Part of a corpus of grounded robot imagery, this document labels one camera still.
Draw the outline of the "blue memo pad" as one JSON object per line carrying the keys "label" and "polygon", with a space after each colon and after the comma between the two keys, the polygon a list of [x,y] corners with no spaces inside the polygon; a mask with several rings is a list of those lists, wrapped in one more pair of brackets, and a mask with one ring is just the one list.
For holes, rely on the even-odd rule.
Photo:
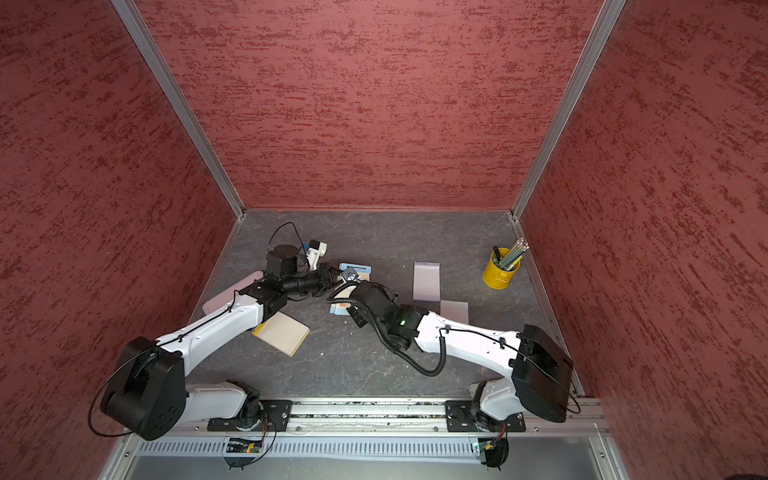
{"label": "blue memo pad", "polygon": [[348,316],[348,303],[341,302],[341,299],[349,297],[350,293],[362,282],[368,281],[372,273],[372,267],[364,264],[354,264],[342,262],[339,264],[341,273],[339,278],[342,284],[336,288],[330,296],[332,303],[329,312],[336,316]]}

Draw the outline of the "purple memo pad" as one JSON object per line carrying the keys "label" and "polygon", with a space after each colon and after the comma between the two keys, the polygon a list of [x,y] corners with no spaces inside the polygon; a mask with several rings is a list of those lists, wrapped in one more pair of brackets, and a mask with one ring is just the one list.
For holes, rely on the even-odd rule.
{"label": "purple memo pad", "polygon": [[414,263],[412,296],[415,301],[439,302],[441,300],[439,263]]}

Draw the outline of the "yellow memo pad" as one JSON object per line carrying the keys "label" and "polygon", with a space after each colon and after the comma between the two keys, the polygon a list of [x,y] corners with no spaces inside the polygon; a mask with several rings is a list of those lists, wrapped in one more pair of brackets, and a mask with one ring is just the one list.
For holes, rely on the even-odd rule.
{"label": "yellow memo pad", "polygon": [[310,329],[282,313],[275,313],[257,326],[252,335],[283,354],[293,357],[310,333]]}

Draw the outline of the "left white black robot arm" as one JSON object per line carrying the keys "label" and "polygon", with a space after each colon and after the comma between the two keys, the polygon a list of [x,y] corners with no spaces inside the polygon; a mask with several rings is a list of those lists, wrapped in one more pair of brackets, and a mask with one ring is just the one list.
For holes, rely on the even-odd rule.
{"label": "left white black robot arm", "polygon": [[176,425],[221,419],[240,431],[266,425],[258,391],[240,381],[192,385],[188,375],[209,355],[274,317],[294,296],[319,296],[338,283],[338,269],[322,262],[327,245],[279,245],[268,251],[258,279],[247,277],[221,297],[222,306],[173,333],[137,337],[91,402],[126,433],[156,440]]}

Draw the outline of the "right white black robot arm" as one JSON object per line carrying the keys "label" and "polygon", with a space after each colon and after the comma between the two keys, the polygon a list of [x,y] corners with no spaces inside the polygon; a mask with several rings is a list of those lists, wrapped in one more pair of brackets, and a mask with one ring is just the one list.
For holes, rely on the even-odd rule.
{"label": "right white black robot arm", "polygon": [[436,377],[449,357],[499,375],[475,390],[476,415],[502,421],[529,412],[563,423],[572,412],[573,361],[541,328],[489,330],[449,320],[434,311],[400,304],[394,292],[370,281],[352,281],[329,295],[344,304],[360,327],[370,325],[392,354],[418,373]]}

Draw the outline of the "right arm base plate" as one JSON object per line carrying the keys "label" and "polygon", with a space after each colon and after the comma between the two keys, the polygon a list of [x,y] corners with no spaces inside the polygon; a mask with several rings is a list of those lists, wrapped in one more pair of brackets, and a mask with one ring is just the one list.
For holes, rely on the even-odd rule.
{"label": "right arm base plate", "polygon": [[448,400],[444,403],[447,430],[450,433],[522,433],[526,425],[521,413],[500,421],[473,408],[468,400]]}

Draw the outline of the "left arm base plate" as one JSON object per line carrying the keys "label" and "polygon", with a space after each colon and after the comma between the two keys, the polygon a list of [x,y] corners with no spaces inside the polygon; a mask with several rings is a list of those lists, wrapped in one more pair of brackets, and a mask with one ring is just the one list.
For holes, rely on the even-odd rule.
{"label": "left arm base plate", "polygon": [[209,432],[255,434],[272,430],[285,432],[294,403],[291,400],[260,400],[249,406],[248,417],[214,418],[207,424]]}

